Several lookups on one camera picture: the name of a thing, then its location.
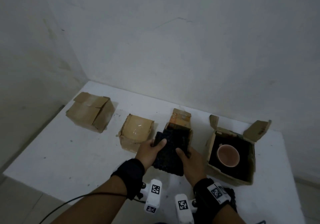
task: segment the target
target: hand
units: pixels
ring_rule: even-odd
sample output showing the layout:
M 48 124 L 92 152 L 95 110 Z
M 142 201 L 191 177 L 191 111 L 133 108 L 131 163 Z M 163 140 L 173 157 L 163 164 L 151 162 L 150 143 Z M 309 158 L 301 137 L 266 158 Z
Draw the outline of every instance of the hand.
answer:
M 162 139 L 161 142 L 159 142 L 159 144 L 155 147 L 152 147 L 153 142 L 154 139 L 142 142 L 135 157 L 142 163 L 145 172 L 151 167 L 157 157 L 158 152 L 166 145 L 167 140 Z
M 200 153 L 192 147 L 189 148 L 190 158 L 187 158 L 180 148 L 177 148 L 176 152 L 183 163 L 184 176 L 186 176 L 186 179 L 192 187 L 194 187 L 199 180 L 207 177 L 205 174 L 204 161 Z

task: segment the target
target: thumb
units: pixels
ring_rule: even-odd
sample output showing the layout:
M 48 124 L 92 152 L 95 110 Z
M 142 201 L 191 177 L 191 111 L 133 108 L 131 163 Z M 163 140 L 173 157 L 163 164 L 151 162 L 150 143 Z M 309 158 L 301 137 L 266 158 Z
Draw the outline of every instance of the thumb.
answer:
M 176 148 L 176 152 L 177 152 L 178 156 L 180 157 L 182 163 L 185 163 L 188 160 L 186 155 L 184 154 L 184 152 L 180 148 Z
M 162 139 L 161 142 L 158 143 L 158 145 L 155 147 L 157 152 L 159 152 L 161 149 L 164 148 L 164 146 L 167 144 L 167 139 Z

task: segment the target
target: forearm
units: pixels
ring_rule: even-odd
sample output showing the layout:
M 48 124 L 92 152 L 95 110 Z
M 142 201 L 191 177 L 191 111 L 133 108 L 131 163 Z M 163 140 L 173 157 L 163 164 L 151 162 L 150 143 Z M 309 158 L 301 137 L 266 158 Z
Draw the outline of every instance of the forearm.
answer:
M 230 205 L 224 206 L 214 217 L 212 224 L 246 224 Z
M 122 179 L 112 176 L 93 192 L 111 192 L 127 195 Z M 82 198 L 61 214 L 52 224 L 109 224 L 126 201 L 126 197 L 110 195 L 93 195 Z

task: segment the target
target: person's left arm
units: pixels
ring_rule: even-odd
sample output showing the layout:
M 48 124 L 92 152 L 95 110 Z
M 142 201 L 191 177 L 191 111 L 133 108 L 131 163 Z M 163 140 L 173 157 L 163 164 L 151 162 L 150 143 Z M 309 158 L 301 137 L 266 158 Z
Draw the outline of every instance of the person's left arm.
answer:
M 153 141 L 149 140 L 141 143 L 135 157 L 142 163 L 145 172 L 153 164 L 158 152 L 167 142 L 163 139 L 157 146 L 152 147 Z M 124 181 L 117 175 L 113 175 L 93 192 L 111 192 L 125 196 L 128 194 Z M 84 197 L 58 216 L 51 224 L 109 224 L 113 221 L 125 200 L 126 197 L 111 195 Z

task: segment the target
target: tiled floor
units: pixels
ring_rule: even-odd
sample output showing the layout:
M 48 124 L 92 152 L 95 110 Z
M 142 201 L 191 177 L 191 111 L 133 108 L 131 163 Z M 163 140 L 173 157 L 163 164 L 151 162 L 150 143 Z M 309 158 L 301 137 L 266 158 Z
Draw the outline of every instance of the tiled floor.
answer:
M 306 224 L 320 224 L 320 189 L 296 183 Z M 0 175 L 0 223 L 38 224 L 62 202 L 13 179 Z M 52 214 L 44 224 L 52 222 L 69 206 Z

